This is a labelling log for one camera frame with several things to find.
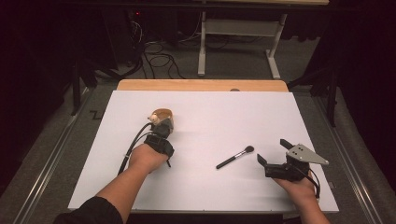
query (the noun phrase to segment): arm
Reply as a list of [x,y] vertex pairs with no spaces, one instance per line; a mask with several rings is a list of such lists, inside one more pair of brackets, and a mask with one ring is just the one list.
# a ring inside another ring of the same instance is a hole
[[317,198],[315,197],[314,185],[306,178],[301,181],[289,182],[284,179],[275,179],[294,202],[300,213],[301,221],[304,224],[328,224],[330,221],[320,210]]
[[132,152],[128,168],[101,189],[96,196],[112,203],[125,223],[146,176],[167,159],[166,155],[156,152],[147,144],[136,147]]

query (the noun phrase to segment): black wrist brace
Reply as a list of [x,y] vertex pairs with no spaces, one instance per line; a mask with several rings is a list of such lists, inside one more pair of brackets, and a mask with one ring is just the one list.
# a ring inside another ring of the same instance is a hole
[[169,159],[172,157],[175,151],[168,140],[155,134],[148,134],[145,143],[157,152],[167,155]]

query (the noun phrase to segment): metal rail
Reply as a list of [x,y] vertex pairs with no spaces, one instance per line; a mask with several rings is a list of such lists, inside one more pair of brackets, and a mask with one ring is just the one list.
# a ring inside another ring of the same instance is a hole
[[353,164],[353,161],[350,159],[347,149],[345,148],[338,132],[335,128],[330,124],[326,117],[326,108],[324,103],[318,97],[313,97],[315,105],[317,105],[318,109],[320,110],[320,115],[323,117],[331,135],[334,143],[336,144],[337,152],[342,160],[344,169],[346,171],[346,176],[350,181],[350,184],[356,194],[356,197],[361,204],[361,209],[366,215],[367,220],[369,223],[372,224],[382,224],[382,219],[378,214],[375,205],[371,199],[371,196],[365,187],[358,171]]
[[87,103],[91,95],[92,95],[92,91],[89,91],[88,88],[85,88],[84,92],[82,93],[82,96],[84,96],[82,106],[79,108],[79,111],[77,111],[76,115],[72,116],[70,120],[67,122],[66,127],[64,128],[61,136],[59,137],[58,142],[55,145],[55,148],[52,150],[51,154],[49,155],[46,164],[44,165],[40,175],[35,181],[35,184],[33,185],[29,195],[27,196],[23,206],[21,207],[20,212],[15,217],[13,222],[14,224],[23,224],[29,222],[29,218],[35,211],[35,207],[38,201],[40,200],[41,195],[44,192],[44,189],[50,182],[50,178],[53,172],[55,171],[56,166],[60,158],[62,157],[62,154],[64,153],[64,144],[66,143],[69,134],[72,132],[73,127],[76,124],[76,121],[79,117],[82,108]]

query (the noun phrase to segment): metal stand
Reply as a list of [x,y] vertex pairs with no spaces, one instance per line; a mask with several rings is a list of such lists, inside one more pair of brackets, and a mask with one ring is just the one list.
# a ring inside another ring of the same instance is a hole
[[206,13],[202,12],[201,21],[201,47],[198,60],[198,77],[205,76],[206,34],[213,35],[255,35],[255,36],[273,36],[274,42],[271,49],[265,51],[267,61],[270,65],[273,79],[280,79],[274,58],[280,36],[287,14],[282,14],[279,21],[236,21],[236,20],[213,20],[206,19]]

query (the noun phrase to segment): white table leg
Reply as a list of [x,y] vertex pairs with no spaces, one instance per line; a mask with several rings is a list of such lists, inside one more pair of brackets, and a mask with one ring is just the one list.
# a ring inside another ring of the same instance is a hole
[[198,77],[205,76],[205,63],[206,63],[205,38],[206,38],[206,13],[202,12],[201,47],[199,50],[199,59],[198,59]]
[[266,51],[266,56],[268,63],[270,65],[273,79],[280,79],[280,74],[279,71],[277,70],[274,55],[277,48],[277,44],[279,43],[280,36],[282,35],[283,27],[285,26],[285,21],[287,16],[288,16],[287,14],[282,14],[282,16],[280,17],[279,25],[277,26],[276,34],[274,36],[274,44],[271,49],[268,49]]

